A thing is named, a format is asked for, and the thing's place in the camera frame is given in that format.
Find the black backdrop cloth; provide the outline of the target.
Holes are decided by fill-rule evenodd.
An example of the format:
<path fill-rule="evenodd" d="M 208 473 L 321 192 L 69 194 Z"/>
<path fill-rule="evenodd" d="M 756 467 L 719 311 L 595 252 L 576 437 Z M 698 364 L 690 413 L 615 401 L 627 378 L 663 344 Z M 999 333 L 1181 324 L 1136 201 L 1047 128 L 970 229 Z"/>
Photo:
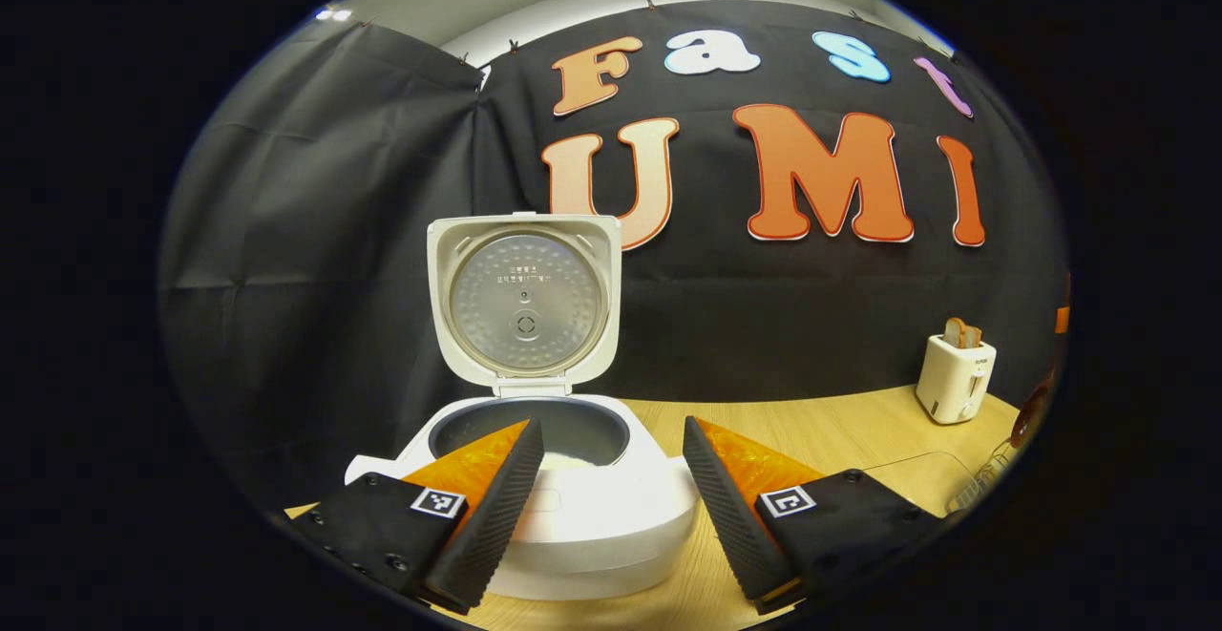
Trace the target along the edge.
<path fill-rule="evenodd" d="M 620 352 L 591 393 L 758 402 L 916 382 L 951 317 L 1020 405 L 1053 362 L 1068 242 L 992 86 L 780 2 L 633 9 L 495 57 L 302 24 L 241 79 L 172 196 L 158 314 L 200 434 L 263 507 L 306 504 L 475 396 L 433 335 L 429 223 L 628 221 Z"/>

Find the clear plastic container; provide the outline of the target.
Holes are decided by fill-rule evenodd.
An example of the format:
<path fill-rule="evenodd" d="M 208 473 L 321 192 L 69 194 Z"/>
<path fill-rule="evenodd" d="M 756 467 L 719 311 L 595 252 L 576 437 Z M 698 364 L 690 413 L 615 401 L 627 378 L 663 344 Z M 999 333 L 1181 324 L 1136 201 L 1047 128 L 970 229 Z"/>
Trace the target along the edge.
<path fill-rule="evenodd" d="M 964 461 L 954 452 L 931 450 L 877 463 L 864 472 L 927 514 L 946 517 L 947 501 L 989 459 Z"/>

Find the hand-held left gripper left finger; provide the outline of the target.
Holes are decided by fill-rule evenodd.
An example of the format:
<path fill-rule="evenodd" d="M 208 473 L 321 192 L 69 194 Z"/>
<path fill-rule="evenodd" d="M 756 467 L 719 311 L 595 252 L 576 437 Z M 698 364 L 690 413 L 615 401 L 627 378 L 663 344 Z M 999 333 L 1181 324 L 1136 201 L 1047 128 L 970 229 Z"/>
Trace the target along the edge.
<path fill-rule="evenodd" d="M 467 614 L 505 556 L 543 457 L 541 422 L 523 419 L 402 477 L 359 474 L 291 523 L 396 596 Z"/>

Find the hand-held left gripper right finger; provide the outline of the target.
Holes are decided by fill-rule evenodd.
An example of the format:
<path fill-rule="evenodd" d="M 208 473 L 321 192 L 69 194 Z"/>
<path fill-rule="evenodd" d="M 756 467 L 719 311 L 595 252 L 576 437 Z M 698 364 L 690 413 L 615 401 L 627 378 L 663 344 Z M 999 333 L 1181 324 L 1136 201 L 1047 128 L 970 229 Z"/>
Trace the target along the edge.
<path fill-rule="evenodd" d="M 862 470 L 825 474 L 695 416 L 684 459 L 730 570 L 763 615 L 847 596 L 945 525 Z"/>

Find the brown wooden spoon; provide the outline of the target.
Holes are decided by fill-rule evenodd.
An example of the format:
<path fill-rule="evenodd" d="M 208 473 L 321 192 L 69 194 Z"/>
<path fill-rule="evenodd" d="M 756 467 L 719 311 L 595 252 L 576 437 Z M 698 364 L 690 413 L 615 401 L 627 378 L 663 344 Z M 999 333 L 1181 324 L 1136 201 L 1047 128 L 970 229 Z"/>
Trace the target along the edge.
<path fill-rule="evenodd" d="M 1035 434 L 1044 418 L 1048 413 L 1051 400 L 1055 395 L 1057 383 L 1057 371 L 1052 368 L 1044 375 L 1044 379 L 1034 388 L 1026 401 L 1022 404 L 1020 413 L 1014 419 L 1009 435 L 1009 448 L 1019 450 L 1025 448 L 1026 441 Z"/>

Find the white rice cooker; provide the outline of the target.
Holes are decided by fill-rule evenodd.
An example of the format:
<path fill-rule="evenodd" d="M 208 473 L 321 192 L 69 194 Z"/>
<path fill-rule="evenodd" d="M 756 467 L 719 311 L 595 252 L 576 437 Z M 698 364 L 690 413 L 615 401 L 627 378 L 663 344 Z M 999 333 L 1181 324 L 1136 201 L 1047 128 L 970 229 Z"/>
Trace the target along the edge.
<path fill-rule="evenodd" d="M 393 459 L 358 455 L 345 482 L 411 473 L 522 419 L 544 452 L 598 470 L 538 470 L 492 574 L 494 596 L 587 600 L 664 582 L 693 528 L 698 493 L 627 405 L 576 386 L 609 371 L 620 342 L 622 240 L 611 215 L 440 219 L 425 234 L 433 329 L 455 375 L 480 395 L 437 410 Z"/>

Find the white toaster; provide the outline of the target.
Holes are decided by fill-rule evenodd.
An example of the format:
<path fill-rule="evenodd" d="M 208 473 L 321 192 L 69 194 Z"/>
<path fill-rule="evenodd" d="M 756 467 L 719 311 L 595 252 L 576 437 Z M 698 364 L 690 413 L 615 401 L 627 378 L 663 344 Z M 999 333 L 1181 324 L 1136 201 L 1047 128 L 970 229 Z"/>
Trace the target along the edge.
<path fill-rule="evenodd" d="M 914 389 L 916 400 L 938 424 L 959 424 L 975 418 L 996 358 L 997 350 L 989 344 L 958 349 L 941 335 L 931 335 Z"/>

